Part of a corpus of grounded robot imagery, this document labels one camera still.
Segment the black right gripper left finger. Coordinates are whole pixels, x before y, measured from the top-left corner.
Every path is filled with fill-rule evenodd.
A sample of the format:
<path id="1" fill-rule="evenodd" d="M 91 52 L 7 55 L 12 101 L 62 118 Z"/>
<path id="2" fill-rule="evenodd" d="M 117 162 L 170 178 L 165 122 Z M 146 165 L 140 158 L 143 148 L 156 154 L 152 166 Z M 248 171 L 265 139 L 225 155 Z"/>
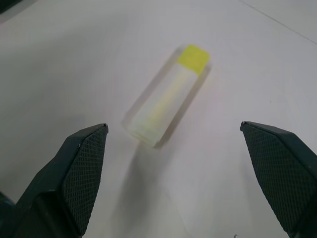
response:
<path id="1" fill-rule="evenodd" d="M 9 215 L 9 238 L 82 238 L 98 194 L 108 126 L 66 138 Z"/>

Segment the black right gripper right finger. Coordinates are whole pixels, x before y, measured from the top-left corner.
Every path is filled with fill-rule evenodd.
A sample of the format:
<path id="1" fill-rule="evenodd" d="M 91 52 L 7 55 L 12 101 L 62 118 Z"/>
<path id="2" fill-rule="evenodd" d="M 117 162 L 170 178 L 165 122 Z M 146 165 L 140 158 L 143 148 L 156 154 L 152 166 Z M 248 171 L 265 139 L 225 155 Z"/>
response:
<path id="1" fill-rule="evenodd" d="M 261 190 L 289 238 L 317 238 L 317 155 L 294 133 L 244 121 Z"/>

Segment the clear box with yellow cap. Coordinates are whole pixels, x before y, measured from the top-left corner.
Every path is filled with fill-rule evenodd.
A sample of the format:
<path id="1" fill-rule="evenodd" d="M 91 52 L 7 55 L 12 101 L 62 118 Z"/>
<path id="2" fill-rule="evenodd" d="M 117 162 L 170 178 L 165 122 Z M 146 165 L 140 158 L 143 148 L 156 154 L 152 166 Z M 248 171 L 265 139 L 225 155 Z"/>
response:
<path id="1" fill-rule="evenodd" d="M 127 112 L 125 129 L 141 142 L 156 147 L 207 75 L 210 58 L 208 51 L 194 44 L 177 48 Z"/>

